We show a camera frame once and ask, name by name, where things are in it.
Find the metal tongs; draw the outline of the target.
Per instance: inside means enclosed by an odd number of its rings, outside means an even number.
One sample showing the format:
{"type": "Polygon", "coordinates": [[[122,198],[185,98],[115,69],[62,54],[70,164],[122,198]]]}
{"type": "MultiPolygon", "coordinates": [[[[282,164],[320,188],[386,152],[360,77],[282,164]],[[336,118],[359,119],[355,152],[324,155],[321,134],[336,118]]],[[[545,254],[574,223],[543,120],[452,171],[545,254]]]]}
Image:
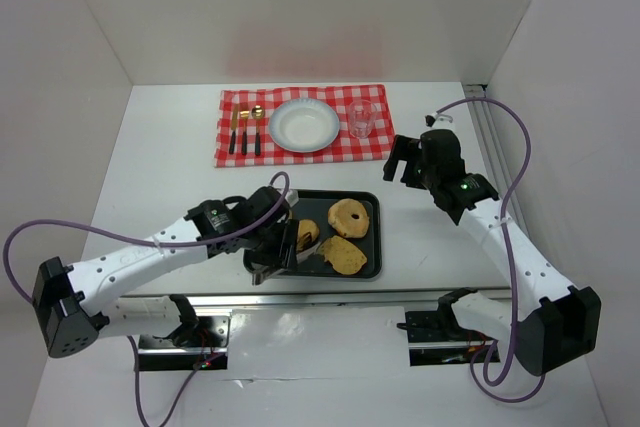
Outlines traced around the metal tongs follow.
{"type": "Polygon", "coordinates": [[[267,280],[285,275],[297,274],[299,265],[315,254],[320,246],[318,239],[312,240],[304,235],[302,249],[298,249],[298,241],[269,241],[257,249],[247,250],[243,254],[243,265],[251,275],[251,283],[258,286],[267,280]]]}

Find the speckled bread slice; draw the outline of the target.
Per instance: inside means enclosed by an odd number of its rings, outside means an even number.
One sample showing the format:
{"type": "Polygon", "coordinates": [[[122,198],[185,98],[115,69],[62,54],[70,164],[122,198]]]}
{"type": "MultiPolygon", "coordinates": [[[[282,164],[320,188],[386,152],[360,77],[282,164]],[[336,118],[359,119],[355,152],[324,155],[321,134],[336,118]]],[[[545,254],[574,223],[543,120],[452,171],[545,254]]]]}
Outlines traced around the speckled bread slice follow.
{"type": "Polygon", "coordinates": [[[359,273],[367,264],[366,255],[352,242],[340,236],[325,240],[317,252],[334,271],[345,276],[359,273]]]}

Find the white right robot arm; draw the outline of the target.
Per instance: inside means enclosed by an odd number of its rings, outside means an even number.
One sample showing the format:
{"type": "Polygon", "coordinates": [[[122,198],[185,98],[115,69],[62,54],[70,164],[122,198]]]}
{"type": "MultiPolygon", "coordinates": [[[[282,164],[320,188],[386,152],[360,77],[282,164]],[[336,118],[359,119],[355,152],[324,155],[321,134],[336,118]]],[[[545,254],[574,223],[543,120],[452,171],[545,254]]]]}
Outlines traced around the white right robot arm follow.
{"type": "Polygon", "coordinates": [[[536,377],[594,350],[600,297],[557,271],[503,211],[488,180],[467,172],[452,131],[429,130],[418,139],[396,136],[384,180],[393,180],[399,162],[406,164],[402,183],[431,193],[436,206],[493,261],[517,304],[511,309],[477,290],[461,288],[438,301],[442,327],[477,331],[507,343],[520,365],[536,377]]]}

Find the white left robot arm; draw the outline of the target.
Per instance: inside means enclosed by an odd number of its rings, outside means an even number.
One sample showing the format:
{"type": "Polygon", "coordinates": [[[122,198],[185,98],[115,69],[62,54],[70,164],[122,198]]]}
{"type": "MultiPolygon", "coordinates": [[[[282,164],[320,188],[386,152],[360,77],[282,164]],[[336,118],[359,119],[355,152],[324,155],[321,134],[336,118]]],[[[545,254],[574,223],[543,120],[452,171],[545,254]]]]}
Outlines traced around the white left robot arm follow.
{"type": "Polygon", "coordinates": [[[222,254],[241,251],[260,282],[297,265],[294,190],[261,187],[250,197],[207,200],[139,245],[66,265],[39,267],[32,294],[47,352],[77,354],[99,339],[147,335],[176,347],[199,337],[204,322],[183,294],[137,298],[151,281],[222,254]]]}

